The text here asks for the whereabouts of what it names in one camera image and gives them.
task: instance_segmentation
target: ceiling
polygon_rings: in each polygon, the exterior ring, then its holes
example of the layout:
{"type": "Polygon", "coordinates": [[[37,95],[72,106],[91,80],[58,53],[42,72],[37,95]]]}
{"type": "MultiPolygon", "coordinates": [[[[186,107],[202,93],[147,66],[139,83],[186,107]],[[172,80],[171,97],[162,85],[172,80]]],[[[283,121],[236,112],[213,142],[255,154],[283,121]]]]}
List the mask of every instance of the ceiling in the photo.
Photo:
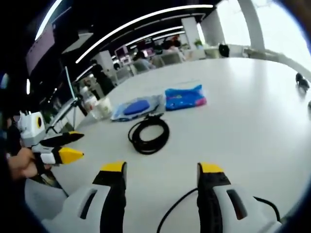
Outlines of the ceiling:
{"type": "MultiPolygon", "coordinates": [[[[5,3],[8,15],[1,20],[4,24],[4,26],[2,26],[2,31],[6,32],[6,36],[4,37],[4,43],[1,44],[0,56],[2,62],[0,63],[0,67],[3,71],[8,72],[11,75],[11,78],[16,81],[17,88],[22,92],[25,92],[26,79],[28,78],[24,57],[34,41],[40,23],[53,2],[53,0],[20,1],[18,2],[18,7],[16,7],[14,1],[5,3]]],[[[64,10],[68,9],[68,7],[71,7],[72,13],[70,19],[72,20],[72,23],[70,24],[70,29],[77,32],[93,33],[93,35],[80,48],[67,53],[63,57],[64,63],[69,67],[75,67],[77,70],[80,70],[83,69],[83,66],[86,66],[86,63],[96,55],[99,50],[110,50],[111,54],[113,54],[116,48],[134,39],[163,29],[181,26],[181,18],[167,19],[142,27],[145,24],[163,18],[185,14],[200,14],[195,16],[196,20],[199,22],[202,17],[206,17],[213,11],[213,9],[198,8],[178,10],[144,19],[112,35],[86,56],[83,59],[83,62],[78,65],[74,63],[83,52],[100,38],[133,19],[158,10],[176,6],[192,4],[216,5],[218,2],[220,2],[220,0],[63,0],[52,15],[50,22],[55,20],[55,18],[57,18],[64,10]]],[[[57,56],[59,58],[61,53],[54,52],[54,55],[48,59],[50,61],[49,64],[56,64],[57,56]]],[[[52,93],[54,88],[59,85],[58,80],[54,77],[49,77],[48,73],[44,75],[44,77],[40,75],[36,78],[31,77],[31,79],[33,79],[31,80],[32,82],[35,82],[34,86],[38,86],[40,83],[40,91],[47,95],[52,93]]]]}

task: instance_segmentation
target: desk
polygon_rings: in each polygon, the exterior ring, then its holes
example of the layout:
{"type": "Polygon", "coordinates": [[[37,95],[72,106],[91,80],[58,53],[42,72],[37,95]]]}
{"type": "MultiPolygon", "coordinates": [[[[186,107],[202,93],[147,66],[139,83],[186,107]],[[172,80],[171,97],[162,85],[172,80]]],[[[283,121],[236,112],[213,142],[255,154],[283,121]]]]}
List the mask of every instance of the desk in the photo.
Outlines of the desk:
{"type": "MultiPolygon", "coordinates": [[[[298,94],[295,75],[283,64],[227,58],[134,76],[109,93],[113,105],[198,83],[206,91],[207,105],[166,112],[162,118],[171,129],[169,141],[149,156],[138,154],[127,139],[138,120],[85,121],[80,129],[84,138],[70,144],[85,152],[84,159],[52,171],[71,194],[91,183],[102,164],[127,161],[125,233],[155,232],[166,211],[196,186],[199,161],[218,164],[232,183],[274,202],[284,216],[300,199],[311,175],[307,108],[311,93],[305,98],[298,94]]],[[[196,197],[189,196],[171,213],[163,233],[199,232],[196,197]]]]}

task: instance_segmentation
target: clear plastic bag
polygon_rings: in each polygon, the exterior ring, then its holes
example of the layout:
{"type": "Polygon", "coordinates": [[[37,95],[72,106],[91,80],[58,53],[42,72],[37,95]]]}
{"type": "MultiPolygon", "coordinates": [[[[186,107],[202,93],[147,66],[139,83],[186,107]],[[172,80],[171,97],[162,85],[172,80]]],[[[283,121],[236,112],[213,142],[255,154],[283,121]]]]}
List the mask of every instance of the clear plastic bag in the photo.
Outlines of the clear plastic bag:
{"type": "Polygon", "coordinates": [[[202,85],[198,85],[193,89],[167,89],[165,90],[165,96],[167,111],[197,107],[207,102],[202,85]]]}

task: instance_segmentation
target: ceiling light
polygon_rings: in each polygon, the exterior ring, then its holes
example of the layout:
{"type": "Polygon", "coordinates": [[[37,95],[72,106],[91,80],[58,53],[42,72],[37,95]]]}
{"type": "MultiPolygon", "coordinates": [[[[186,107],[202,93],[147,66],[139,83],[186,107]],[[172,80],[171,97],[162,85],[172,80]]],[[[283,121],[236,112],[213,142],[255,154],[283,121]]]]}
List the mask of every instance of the ceiling light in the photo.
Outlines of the ceiling light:
{"type": "Polygon", "coordinates": [[[166,35],[161,35],[161,36],[158,36],[156,38],[153,38],[153,40],[158,40],[158,39],[162,39],[164,37],[168,37],[168,36],[171,36],[171,35],[178,35],[178,34],[184,34],[185,31],[180,31],[180,32],[176,32],[176,33],[170,33],[170,34],[166,34],[166,35]]]}
{"type": "Polygon", "coordinates": [[[196,27],[197,27],[197,29],[198,29],[200,41],[202,42],[202,45],[204,45],[206,42],[205,42],[205,37],[204,37],[204,33],[203,33],[203,30],[202,30],[201,24],[198,23],[198,24],[196,25],[196,27]]]}
{"type": "Polygon", "coordinates": [[[153,17],[153,16],[156,16],[156,15],[160,15],[160,14],[163,14],[163,13],[166,13],[166,12],[177,11],[177,10],[184,10],[184,9],[193,9],[193,8],[213,8],[213,5],[202,4],[202,5],[177,6],[177,7],[172,7],[172,8],[156,11],[156,12],[153,12],[153,13],[141,16],[139,18],[136,18],[136,19],[134,19],[134,20],[132,20],[132,21],[126,23],[126,24],[123,24],[122,26],[118,27],[117,29],[113,30],[112,32],[110,32],[107,35],[105,35],[104,37],[102,37],[99,41],[97,41],[94,45],[92,45],[90,48],[88,48],[88,50],[86,50],[78,58],[78,60],[76,61],[76,64],[79,63],[89,52],[91,52],[95,47],[97,47],[104,40],[106,40],[107,38],[111,37],[113,34],[121,31],[122,29],[124,29],[124,28],[126,28],[126,27],[128,27],[128,26],[130,26],[130,25],[132,25],[134,23],[137,23],[137,22],[139,22],[141,20],[144,20],[146,18],[153,17]]]}
{"type": "Polygon", "coordinates": [[[29,79],[27,79],[27,81],[26,81],[26,94],[27,95],[30,94],[30,81],[29,81],[29,79]]]}
{"type": "Polygon", "coordinates": [[[45,15],[38,31],[37,31],[37,35],[35,36],[35,40],[37,40],[39,38],[39,36],[41,36],[41,34],[44,31],[45,26],[48,24],[49,19],[51,18],[52,14],[54,13],[54,11],[56,10],[56,8],[58,7],[58,5],[62,2],[62,0],[56,0],[53,5],[51,6],[51,8],[49,9],[49,11],[47,12],[47,14],[45,15]]]}
{"type": "Polygon", "coordinates": [[[131,41],[131,42],[125,44],[125,45],[129,46],[131,44],[134,44],[134,43],[136,43],[138,41],[141,41],[141,40],[146,39],[148,37],[151,37],[153,35],[157,35],[157,34],[160,34],[160,33],[165,33],[165,32],[172,31],[172,30],[182,29],[182,28],[183,28],[183,26],[177,26],[177,27],[173,27],[173,28],[164,29],[164,30],[161,30],[161,31],[158,31],[158,32],[155,32],[155,33],[151,33],[151,34],[145,35],[145,36],[143,36],[141,38],[138,38],[136,40],[133,40],[133,41],[131,41]]]}

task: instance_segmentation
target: black wire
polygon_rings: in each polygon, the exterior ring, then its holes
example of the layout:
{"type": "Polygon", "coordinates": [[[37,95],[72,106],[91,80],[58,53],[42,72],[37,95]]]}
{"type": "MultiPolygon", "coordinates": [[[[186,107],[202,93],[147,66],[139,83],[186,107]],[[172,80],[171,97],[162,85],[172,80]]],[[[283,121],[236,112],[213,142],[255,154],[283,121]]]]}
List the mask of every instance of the black wire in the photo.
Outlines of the black wire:
{"type": "Polygon", "coordinates": [[[160,119],[161,116],[162,115],[148,115],[143,121],[138,122],[130,129],[130,131],[128,132],[128,140],[133,144],[137,152],[149,155],[158,152],[164,147],[170,136],[170,128],[164,120],[160,119]],[[143,141],[140,138],[141,131],[152,125],[161,126],[163,128],[163,133],[153,140],[143,141]]]}
{"type": "Polygon", "coordinates": [[[159,226],[157,227],[157,231],[156,233],[160,233],[162,225],[164,223],[164,221],[166,220],[166,218],[168,217],[168,215],[172,212],[172,210],[183,200],[185,199],[187,196],[189,196],[191,193],[197,191],[198,188],[194,188],[193,190],[189,191],[188,193],[186,193],[185,195],[183,195],[169,210],[168,212],[166,212],[166,214],[163,216],[163,218],[160,221],[159,226]]]}
{"type": "MultiPolygon", "coordinates": [[[[166,220],[166,218],[169,216],[169,214],[173,211],[173,209],[183,200],[183,199],[185,199],[187,196],[189,196],[191,193],[193,193],[193,192],[195,192],[195,191],[197,191],[198,190],[198,188],[194,188],[193,190],[191,190],[191,191],[189,191],[188,193],[186,193],[185,195],[183,195],[167,212],[166,212],[166,214],[163,216],[163,218],[161,219],[161,221],[160,221],[160,223],[159,223],[159,226],[158,226],[158,228],[157,228],[157,230],[156,230],[156,233],[160,233],[160,231],[161,231],[161,228],[162,228],[162,225],[163,225],[163,223],[165,222],[165,220],[166,220]]],[[[262,202],[262,203],[265,203],[265,204],[267,204],[267,205],[270,205],[273,209],[274,209],[274,211],[275,211],[275,213],[276,213],[276,219],[277,219],[277,221],[281,221],[281,219],[280,219],[280,214],[279,214],[279,212],[278,212],[278,209],[277,209],[277,207],[276,207],[276,205],[274,205],[272,202],[270,202],[270,201],[268,201],[268,200],[265,200],[265,199],[261,199],[261,198],[257,198],[257,197],[254,197],[257,201],[260,201],[260,202],[262,202]]]]}
{"type": "Polygon", "coordinates": [[[277,209],[276,205],[274,205],[272,202],[270,202],[270,201],[268,201],[268,200],[265,200],[265,199],[261,199],[261,198],[257,198],[257,197],[254,197],[254,198],[255,198],[257,201],[260,201],[260,202],[262,202],[262,203],[265,203],[265,204],[267,204],[267,205],[270,205],[270,206],[273,208],[274,212],[276,213],[276,220],[277,220],[278,222],[281,221],[280,213],[278,212],[278,209],[277,209]]]}

